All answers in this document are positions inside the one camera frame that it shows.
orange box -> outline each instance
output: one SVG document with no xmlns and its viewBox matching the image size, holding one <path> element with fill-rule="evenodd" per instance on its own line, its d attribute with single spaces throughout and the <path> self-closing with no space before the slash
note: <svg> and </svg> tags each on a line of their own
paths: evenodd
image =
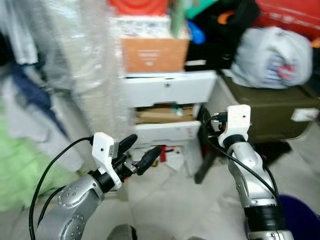
<svg viewBox="0 0 320 240">
<path fill-rule="evenodd" d="M 184 70 L 188 38 L 122 38 L 128 73 Z"/>
</svg>

bubble wrap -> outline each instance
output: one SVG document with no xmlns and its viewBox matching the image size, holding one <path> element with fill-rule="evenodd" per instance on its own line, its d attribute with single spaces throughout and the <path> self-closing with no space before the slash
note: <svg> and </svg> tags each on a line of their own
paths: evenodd
<svg viewBox="0 0 320 240">
<path fill-rule="evenodd" d="M 133 118 L 123 85 L 120 39 L 106 1 L 14 1 L 28 2 L 49 86 L 71 90 L 93 133 L 126 137 Z"/>
</svg>

white label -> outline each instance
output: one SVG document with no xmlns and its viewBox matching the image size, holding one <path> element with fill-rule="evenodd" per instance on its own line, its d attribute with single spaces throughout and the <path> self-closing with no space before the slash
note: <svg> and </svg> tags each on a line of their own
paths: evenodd
<svg viewBox="0 0 320 240">
<path fill-rule="evenodd" d="M 192 61 L 186 61 L 186 66 L 197 66 L 197 65 L 206 65 L 206 60 L 192 60 Z"/>
<path fill-rule="evenodd" d="M 319 114 L 316 108 L 296 108 L 292 114 L 291 120 L 295 122 L 314 121 Z"/>
</svg>

drawer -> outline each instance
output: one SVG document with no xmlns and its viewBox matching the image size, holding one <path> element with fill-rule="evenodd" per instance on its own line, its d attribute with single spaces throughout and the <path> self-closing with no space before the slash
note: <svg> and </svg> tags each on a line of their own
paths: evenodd
<svg viewBox="0 0 320 240">
<path fill-rule="evenodd" d="M 161 124 L 139 124 L 135 126 L 138 139 L 135 148 L 152 145 L 176 146 L 183 145 L 197 137 L 201 123 L 199 121 L 184 121 Z"/>
<path fill-rule="evenodd" d="M 126 78 L 125 88 L 133 108 L 173 102 L 179 105 L 205 103 L 216 79 L 214 71 L 167 73 L 165 76 Z"/>
</svg>

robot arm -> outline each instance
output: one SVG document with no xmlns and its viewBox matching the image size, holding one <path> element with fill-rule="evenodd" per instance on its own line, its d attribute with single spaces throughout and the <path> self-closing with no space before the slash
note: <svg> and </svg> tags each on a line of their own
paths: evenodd
<svg viewBox="0 0 320 240">
<path fill-rule="evenodd" d="M 213 117 L 217 122 L 226 122 L 224 132 L 218 137 L 219 145 L 227 153 L 249 167 L 272 189 L 272 181 L 263 169 L 263 161 L 247 142 L 251 108 L 234 105 L 225 113 Z M 229 160 L 228 169 L 235 180 L 241 205 L 247 219 L 249 240 L 294 240 L 286 229 L 282 209 L 270 192 L 254 175 L 234 161 Z"/>
<path fill-rule="evenodd" d="M 39 223 L 36 239 L 80 240 L 88 219 L 104 200 L 104 194 L 113 187 L 118 189 L 132 174 L 142 175 L 160 155 L 161 149 L 155 147 L 137 164 L 128 163 L 124 153 L 136 140 L 133 134 L 116 144 L 110 136 L 96 133 L 92 155 L 99 168 L 67 185 L 58 194 L 56 206 Z"/>
</svg>

